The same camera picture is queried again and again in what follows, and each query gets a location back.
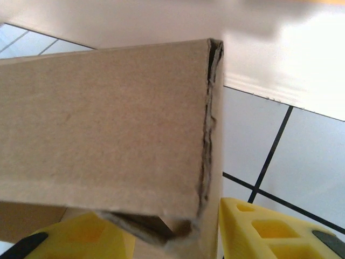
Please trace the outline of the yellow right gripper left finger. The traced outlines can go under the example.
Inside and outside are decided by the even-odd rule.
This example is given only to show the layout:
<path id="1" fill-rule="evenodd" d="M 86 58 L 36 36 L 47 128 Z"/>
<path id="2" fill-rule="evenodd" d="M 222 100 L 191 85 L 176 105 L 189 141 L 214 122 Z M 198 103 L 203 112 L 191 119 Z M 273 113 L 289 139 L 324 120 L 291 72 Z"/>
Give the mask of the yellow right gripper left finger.
<path id="1" fill-rule="evenodd" d="M 132 258 L 135 237 L 95 213 L 40 229 L 1 258 Z"/>

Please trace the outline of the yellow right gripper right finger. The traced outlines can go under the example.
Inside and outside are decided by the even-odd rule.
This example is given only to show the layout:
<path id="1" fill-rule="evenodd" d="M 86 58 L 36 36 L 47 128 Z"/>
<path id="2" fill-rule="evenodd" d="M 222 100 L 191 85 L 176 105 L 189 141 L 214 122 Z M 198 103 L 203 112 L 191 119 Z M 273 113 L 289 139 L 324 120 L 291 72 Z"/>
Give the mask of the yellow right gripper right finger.
<path id="1" fill-rule="evenodd" d="M 225 258 L 344 258 L 344 242 L 320 225 L 230 197 L 219 230 Z"/>

